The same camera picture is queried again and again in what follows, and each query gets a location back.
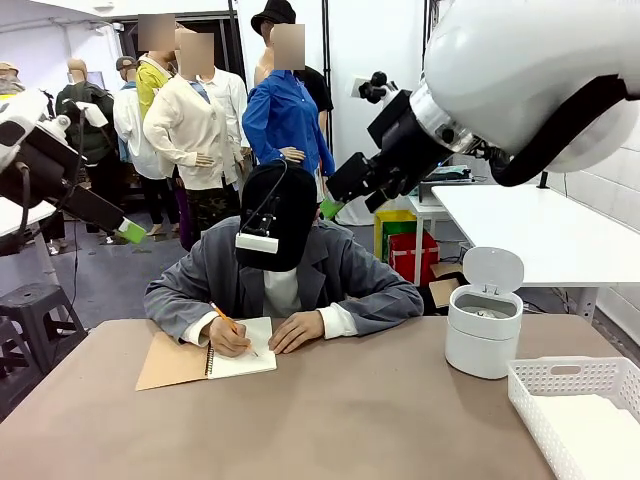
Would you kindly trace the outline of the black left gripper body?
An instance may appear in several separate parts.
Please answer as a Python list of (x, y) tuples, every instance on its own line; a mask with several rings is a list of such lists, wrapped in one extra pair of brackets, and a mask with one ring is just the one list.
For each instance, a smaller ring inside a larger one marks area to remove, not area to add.
[(75, 178), (82, 157), (45, 129), (34, 129), (20, 143), (9, 165), (1, 171), (1, 196), (16, 204), (23, 201), (18, 162), (29, 168), (30, 204), (62, 199)]

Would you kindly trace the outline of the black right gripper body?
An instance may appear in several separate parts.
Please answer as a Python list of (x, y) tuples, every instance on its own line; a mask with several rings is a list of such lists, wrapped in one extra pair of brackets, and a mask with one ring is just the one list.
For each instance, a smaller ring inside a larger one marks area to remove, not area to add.
[(411, 92), (399, 90), (368, 127), (379, 152), (370, 160), (376, 173), (429, 173), (446, 160), (446, 148), (419, 124)]

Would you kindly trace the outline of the person's left hand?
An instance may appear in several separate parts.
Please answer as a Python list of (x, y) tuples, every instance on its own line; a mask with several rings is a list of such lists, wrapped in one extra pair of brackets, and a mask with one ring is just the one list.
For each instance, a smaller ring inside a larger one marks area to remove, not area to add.
[(289, 354), (306, 342), (323, 337), (324, 333), (324, 321), (318, 310), (297, 312), (274, 331), (268, 345), (276, 355)]

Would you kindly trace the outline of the person's right hand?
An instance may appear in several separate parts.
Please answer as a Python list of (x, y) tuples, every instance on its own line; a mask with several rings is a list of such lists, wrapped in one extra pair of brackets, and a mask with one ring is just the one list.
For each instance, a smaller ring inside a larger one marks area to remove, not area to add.
[(251, 341), (246, 337), (246, 327), (218, 316), (207, 327), (207, 334), (216, 353), (235, 358), (251, 348)]

